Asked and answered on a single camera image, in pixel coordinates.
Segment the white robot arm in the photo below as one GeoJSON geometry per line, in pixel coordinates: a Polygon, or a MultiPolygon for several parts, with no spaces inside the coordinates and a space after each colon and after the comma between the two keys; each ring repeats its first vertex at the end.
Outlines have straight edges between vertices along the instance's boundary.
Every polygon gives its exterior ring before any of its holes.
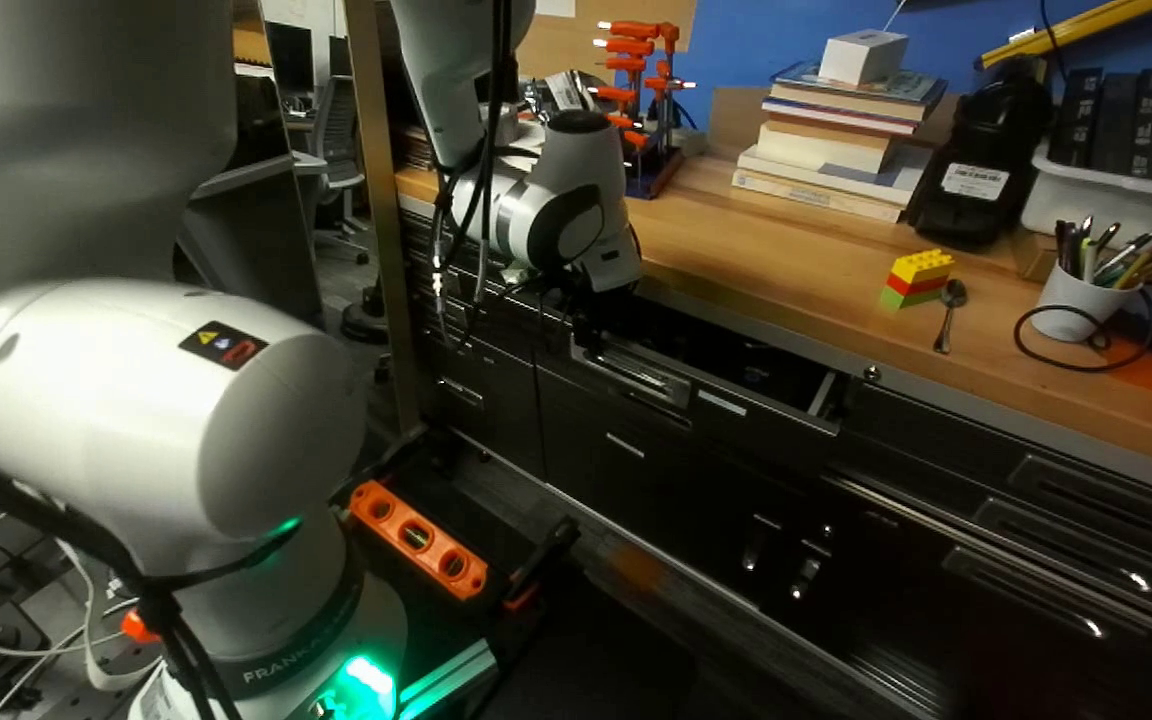
{"type": "Polygon", "coordinates": [[[0,0],[0,474],[139,600],[126,720],[390,720],[409,614],[326,493],[351,348],[170,275],[230,155],[230,0],[0,0]]]}

